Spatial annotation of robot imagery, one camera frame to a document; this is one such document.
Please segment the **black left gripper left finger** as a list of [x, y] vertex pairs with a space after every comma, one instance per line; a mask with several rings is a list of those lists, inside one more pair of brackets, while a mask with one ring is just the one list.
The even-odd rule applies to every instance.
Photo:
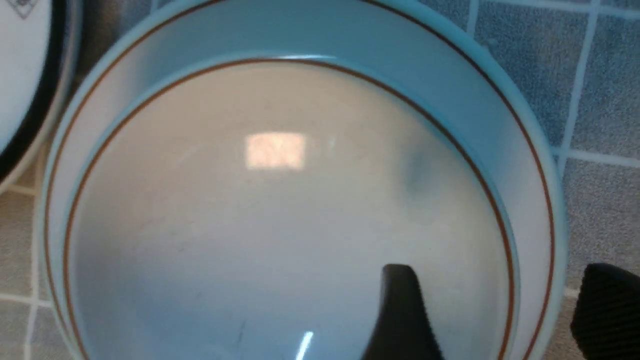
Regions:
[[443, 360], [429, 322], [418, 276], [411, 266], [382, 267], [378, 317], [364, 360]]

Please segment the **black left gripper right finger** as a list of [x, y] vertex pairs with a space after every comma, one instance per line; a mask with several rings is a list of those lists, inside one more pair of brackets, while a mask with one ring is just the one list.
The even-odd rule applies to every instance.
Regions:
[[586, 360], [638, 360], [639, 276], [608, 263], [588, 264], [570, 331]]

